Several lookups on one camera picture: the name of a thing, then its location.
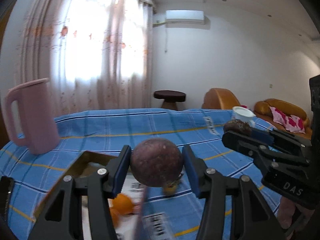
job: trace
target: wooden stool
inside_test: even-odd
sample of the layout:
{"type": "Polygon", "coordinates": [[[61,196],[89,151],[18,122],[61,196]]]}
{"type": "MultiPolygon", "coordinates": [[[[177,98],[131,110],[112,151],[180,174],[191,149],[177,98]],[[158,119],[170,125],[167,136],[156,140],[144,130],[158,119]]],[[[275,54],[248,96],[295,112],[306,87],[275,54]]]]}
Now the wooden stool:
{"type": "Polygon", "coordinates": [[[176,102],[186,101],[186,94],[172,90],[159,90],[153,94],[154,98],[164,99],[161,108],[178,110],[176,102]]]}

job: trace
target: white cup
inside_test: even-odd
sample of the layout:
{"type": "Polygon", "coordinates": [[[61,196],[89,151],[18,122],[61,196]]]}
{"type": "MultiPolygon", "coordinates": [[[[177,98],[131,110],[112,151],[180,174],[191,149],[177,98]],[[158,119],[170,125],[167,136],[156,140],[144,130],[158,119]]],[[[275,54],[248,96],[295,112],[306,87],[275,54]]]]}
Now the white cup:
{"type": "Polygon", "coordinates": [[[253,118],[256,117],[256,115],[249,109],[246,109],[241,106],[234,106],[232,110],[233,114],[231,119],[239,119],[242,122],[248,123],[251,127],[255,127],[255,122],[253,121],[253,118]]]}

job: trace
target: air conditioner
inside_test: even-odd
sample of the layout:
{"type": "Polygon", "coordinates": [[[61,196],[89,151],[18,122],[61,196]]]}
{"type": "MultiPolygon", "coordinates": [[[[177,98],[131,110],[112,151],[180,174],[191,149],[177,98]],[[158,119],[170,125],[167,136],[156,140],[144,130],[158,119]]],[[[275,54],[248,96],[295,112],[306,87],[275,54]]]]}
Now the air conditioner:
{"type": "Polygon", "coordinates": [[[204,24],[203,11],[171,10],[165,12],[166,23],[198,23],[204,24]]]}

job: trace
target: pitcher handle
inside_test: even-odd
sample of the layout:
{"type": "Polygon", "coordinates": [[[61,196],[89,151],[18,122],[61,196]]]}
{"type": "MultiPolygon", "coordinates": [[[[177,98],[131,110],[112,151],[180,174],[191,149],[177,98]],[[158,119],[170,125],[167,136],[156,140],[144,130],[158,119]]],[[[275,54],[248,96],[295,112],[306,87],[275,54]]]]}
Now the pitcher handle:
{"type": "Polygon", "coordinates": [[[7,130],[9,133],[10,139],[18,146],[26,146],[27,139],[26,138],[18,138],[17,130],[14,125],[13,115],[12,115],[12,103],[17,101],[19,106],[20,99],[20,90],[9,90],[7,96],[5,97],[5,111],[7,115],[7,130]]]}

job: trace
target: pink pitcher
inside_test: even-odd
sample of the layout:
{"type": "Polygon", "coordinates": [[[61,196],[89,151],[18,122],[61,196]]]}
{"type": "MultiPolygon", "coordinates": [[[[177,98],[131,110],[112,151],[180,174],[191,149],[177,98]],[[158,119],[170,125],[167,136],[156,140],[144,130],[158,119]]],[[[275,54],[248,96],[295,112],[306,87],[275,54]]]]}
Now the pink pitcher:
{"type": "Polygon", "coordinates": [[[60,142],[49,100],[48,82],[48,78],[43,78],[18,85],[9,89],[5,98],[9,137],[16,145],[27,146],[33,154],[49,152],[60,142]],[[24,138],[17,137],[13,122],[11,105],[16,100],[24,138]]]}

